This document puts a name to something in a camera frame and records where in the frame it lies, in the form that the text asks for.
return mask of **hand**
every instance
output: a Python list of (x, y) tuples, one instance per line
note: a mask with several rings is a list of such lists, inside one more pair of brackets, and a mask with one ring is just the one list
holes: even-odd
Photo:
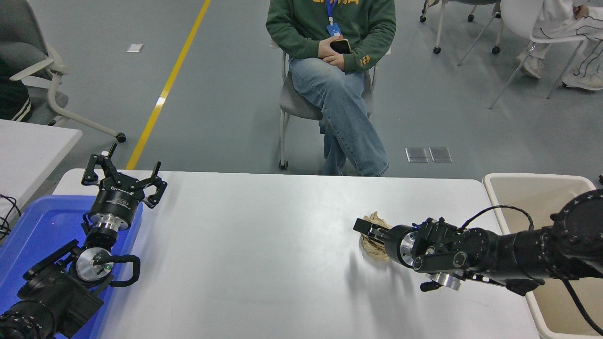
[(582, 19), (583, 17), (589, 15), (589, 7), (586, 5), (580, 5), (573, 8), (573, 16), (576, 20)]
[(338, 67), (342, 71), (346, 70), (346, 62), (343, 59), (343, 54), (337, 53), (330, 57), (324, 58), (323, 61), (328, 63), (329, 65)]
[(318, 43), (318, 57), (323, 59), (325, 57), (330, 57), (337, 54), (337, 52), (331, 48), (331, 42), (341, 38), (341, 36), (332, 36), (330, 38), (321, 40), (320, 43)]

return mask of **table surface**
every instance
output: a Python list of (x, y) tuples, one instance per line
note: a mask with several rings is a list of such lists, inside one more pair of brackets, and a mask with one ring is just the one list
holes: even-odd
[[(54, 194), (95, 195), (82, 173)], [(475, 180), (162, 175), (132, 249), (140, 280), (116, 289), (101, 338), (538, 338), (525, 298), (477, 282), (423, 293), (423, 274), (368, 258), (352, 230), (374, 211), (460, 226), (490, 206)], [(491, 212), (472, 226), (500, 233)]]
[[(0, 194), (21, 208), (81, 138), (70, 128), (0, 120)], [(11, 205), (0, 199), (0, 216)]]

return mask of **sneaker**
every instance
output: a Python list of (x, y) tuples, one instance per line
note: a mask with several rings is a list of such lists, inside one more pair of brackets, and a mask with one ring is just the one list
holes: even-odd
[[(521, 64), (523, 58), (525, 58), (526, 55), (528, 55), (528, 52), (523, 51), (517, 56), (518, 65)], [(542, 64), (542, 59), (538, 59), (537, 57), (529, 55), (526, 59), (526, 62), (523, 63), (522, 72), (530, 78), (541, 79), (543, 67), (544, 66)]]
[(586, 90), (602, 90), (603, 89), (603, 78), (598, 74), (593, 74), (588, 77), (577, 77), (573, 73), (569, 72), (563, 76), (561, 80), (563, 86), (582, 88)]

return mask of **white chair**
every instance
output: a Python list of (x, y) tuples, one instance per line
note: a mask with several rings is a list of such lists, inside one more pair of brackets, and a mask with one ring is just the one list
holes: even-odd
[[(15, 70), (16, 74), (10, 80), (19, 81), (30, 75), (50, 80), (46, 99), (56, 117), (49, 125), (60, 126), (73, 119), (115, 137), (118, 142), (126, 140), (125, 134), (62, 108), (66, 104), (66, 98), (57, 103), (58, 86), (69, 68), (57, 51), (44, 42), (36, 17), (26, 0), (0, 0), (0, 57)], [(37, 93), (30, 90), (30, 96)]]
[[(270, 48), (280, 48), (279, 45), (273, 40), (270, 41)], [(391, 54), (391, 47), (385, 53), (385, 55)], [(283, 78), (283, 86), (280, 91), (280, 160), (279, 168), (286, 170), (289, 166), (289, 162), (285, 159), (285, 114), (289, 116), (294, 115), (299, 118), (322, 120), (323, 114), (320, 109), (310, 103), (306, 98), (299, 94), (293, 87), (293, 80), (291, 73), (288, 71), (287, 53), (283, 51), (281, 59), (281, 76)], [(377, 64), (373, 67), (373, 76), (371, 80), (371, 74), (369, 71), (364, 72), (364, 92), (362, 98), (367, 106), (368, 118), (371, 119), (373, 115), (373, 91), (377, 79)]]
[[(559, 83), (559, 81), (561, 80), (561, 78), (563, 77), (563, 75), (566, 73), (567, 69), (571, 65), (573, 58), (576, 56), (576, 53), (578, 52), (580, 47), (582, 47), (582, 44), (586, 40), (586, 36), (570, 36), (570, 37), (543, 38), (543, 39), (534, 37), (532, 35), (532, 32), (534, 30), (534, 25), (536, 24), (536, 20), (538, 19), (538, 14), (540, 13), (540, 10), (542, 9), (543, 3), (544, 3), (544, 0), (502, 0), (502, 2), (500, 3), (500, 12), (502, 14), (502, 21), (505, 24), (505, 26), (507, 26), (516, 35), (529, 39), (531, 43), (528, 46), (528, 48), (526, 49), (526, 51), (528, 52), (526, 57), (522, 60), (522, 62), (517, 67), (517, 69), (515, 69), (515, 71), (511, 75), (511, 78), (505, 84), (505, 87), (502, 88), (499, 95), (496, 97), (496, 99), (494, 99), (492, 104), (489, 106), (489, 109), (492, 109), (492, 107), (494, 107), (494, 105), (496, 104), (496, 102), (498, 101), (500, 96), (502, 95), (502, 92), (504, 92), (504, 90), (507, 88), (507, 86), (509, 86), (511, 81), (513, 81), (513, 78), (515, 78), (515, 75), (517, 75), (517, 72), (519, 72), (519, 70), (525, 63), (526, 59), (528, 58), (529, 53), (534, 50), (535, 43), (579, 42), (576, 49), (574, 49), (572, 56), (569, 58), (565, 67), (563, 68), (563, 71), (561, 72), (561, 74), (559, 74), (559, 77), (557, 78), (557, 80), (555, 81), (553, 86), (551, 87), (551, 91), (546, 96), (546, 98), (548, 99), (551, 97), (553, 90), (555, 90), (555, 87), (557, 86), (557, 84)], [(463, 61), (465, 60), (465, 58), (467, 57), (467, 55), (469, 54), (469, 52), (471, 51), (473, 46), (475, 46), (475, 43), (480, 38), (480, 36), (481, 36), (481, 33), (475, 39), (475, 41), (473, 42), (473, 44), (467, 51), (467, 54), (465, 54), (465, 57), (463, 58), (463, 60), (461, 60), (459, 65), (463, 63)]]
[[(446, 4), (448, 3), (448, 1), (449, 0), (441, 0), (440, 21), (438, 23), (438, 32), (435, 35), (434, 54), (439, 54), (442, 51), (442, 49), (440, 48), (440, 38), (442, 35), (442, 25), (444, 22), (444, 9), (446, 8)], [(469, 21), (469, 22), (473, 22), (473, 19), (475, 18), (475, 16), (473, 15), (473, 12), (479, 5), (495, 4), (494, 10), (492, 11), (492, 18), (490, 18), (488, 25), (490, 25), (490, 22), (492, 22), (492, 20), (494, 18), (500, 19), (500, 13), (498, 12), (498, 6), (500, 3), (500, 0), (450, 0), (450, 1), (459, 2), (459, 3), (465, 4), (465, 5), (473, 5), (471, 12), (467, 16), (467, 21)], [(419, 17), (419, 21), (425, 22), (427, 20), (427, 17), (425, 16), (427, 14), (427, 9), (431, 6), (437, 5), (439, 2), (440, 2), (440, 0), (425, 0), (425, 3), (423, 4), (423, 9), (421, 11), (421, 16)], [(500, 29), (499, 29), (498, 35), (496, 36), (496, 43), (494, 44), (494, 47), (492, 48), (493, 54), (498, 54), (500, 52), (500, 40), (502, 37), (502, 27), (503, 27), (502, 23), (500, 23)]]

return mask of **id badge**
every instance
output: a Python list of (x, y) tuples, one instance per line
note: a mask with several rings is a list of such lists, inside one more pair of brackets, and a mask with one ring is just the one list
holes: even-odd
[(328, 25), (327, 26), (327, 31), (329, 31), (329, 34), (331, 36), (341, 36), (341, 30), (339, 29), (339, 26), (337, 26), (337, 23), (333, 23), (332, 25)]

